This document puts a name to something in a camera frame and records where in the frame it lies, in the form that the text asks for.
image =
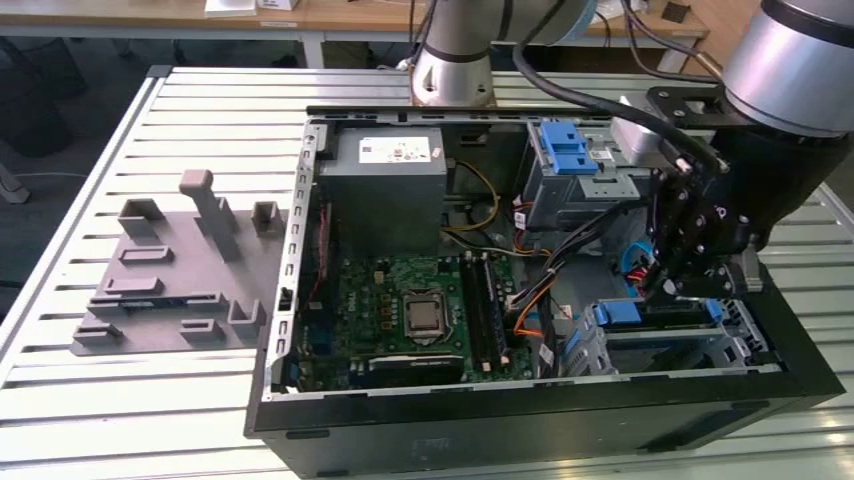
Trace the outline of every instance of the orange wire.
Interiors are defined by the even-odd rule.
[[[513,248],[517,253],[522,253],[525,255],[534,253],[534,250],[525,250],[522,245],[520,244],[520,238],[522,237],[522,230],[517,230],[517,234],[513,237]]]
[[[537,296],[532,300],[532,303],[529,303],[529,306],[525,307],[525,310],[522,310],[522,315],[520,315],[520,319],[517,320],[517,325],[513,327],[513,331],[514,331],[514,333],[517,335],[524,334],[524,335],[536,335],[538,337],[544,336],[542,332],[540,332],[537,330],[524,330],[521,327],[522,327],[522,324],[525,323],[525,317],[528,316],[529,312],[532,311],[532,308],[534,308],[534,305],[537,304],[537,301],[544,297],[544,295],[546,294],[546,292],[549,291],[549,289],[554,285],[556,280],[557,279],[553,279],[552,282],[549,282],[549,285],[546,285],[546,288],[544,288],[540,291],[540,293],[537,294]]]

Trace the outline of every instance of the wooden table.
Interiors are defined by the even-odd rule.
[[[419,1],[417,18],[423,16]],[[685,23],[642,15],[664,36],[693,46],[709,33],[693,14]],[[625,21],[609,21],[613,46],[628,48]],[[205,0],[2,0],[0,35],[107,38],[298,40],[310,68],[323,68],[325,41],[406,42],[409,0],[302,0],[294,11],[259,9],[253,17],[206,18]],[[602,23],[569,43],[600,47]],[[661,48],[646,38],[644,48]],[[668,52],[660,69],[678,71],[685,55]]]

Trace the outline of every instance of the aluminum extrusion table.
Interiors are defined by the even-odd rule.
[[[617,98],[661,81],[556,75]],[[502,106],[556,106],[517,74]],[[406,105],[407,77],[359,70],[177,68],[150,77],[0,329],[0,478],[297,478],[243,437],[254,350],[75,357],[71,335],[107,267],[130,198],[185,210],[181,174],[207,168],[234,209],[287,208],[307,105]],[[776,228],[762,257],[854,392],[854,225],[826,187]],[[854,476],[854,393],[764,420],[694,452],[397,478],[822,478]]]

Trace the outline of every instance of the yellow wire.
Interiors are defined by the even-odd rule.
[[[487,178],[483,176],[483,174],[478,171],[478,169],[467,162],[463,162],[462,160],[457,160],[457,163],[461,163],[463,165],[466,165],[471,172],[478,176],[478,178],[483,181],[483,183],[486,184],[487,188],[490,189],[490,193],[493,194],[493,213],[490,214],[490,216],[487,217],[487,219],[482,222],[475,223],[474,225],[465,225],[461,227],[445,227],[443,230],[446,232],[470,232],[473,230],[478,230],[482,227],[486,227],[490,223],[493,223],[493,220],[495,220],[495,216],[498,215],[498,192],[495,191],[495,187],[493,186],[493,184],[490,183],[490,181],[487,180]]]

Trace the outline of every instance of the blue latch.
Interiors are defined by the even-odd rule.
[[[606,323],[621,325],[626,323],[641,323],[641,314],[636,302],[602,302],[600,305],[602,314],[597,314],[597,323],[602,325],[601,316],[608,318]]]
[[[594,305],[593,306],[593,316],[597,319],[597,325],[608,325],[609,324],[609,316],[608,316],[608,313],[605,311],[605,308],[602,308],[602,305]]]
[[[600,164],[588,158],[585,137],[572,122],[544,122],[541,140],[558,175],[596,175]]]
[[[721,323],[724,320],[724,310],[721,309],[721,303],[717,300],[709,299],[706,300],[706,311],[709,311],[709,316],[712,317],[712,323],[716,325]]]

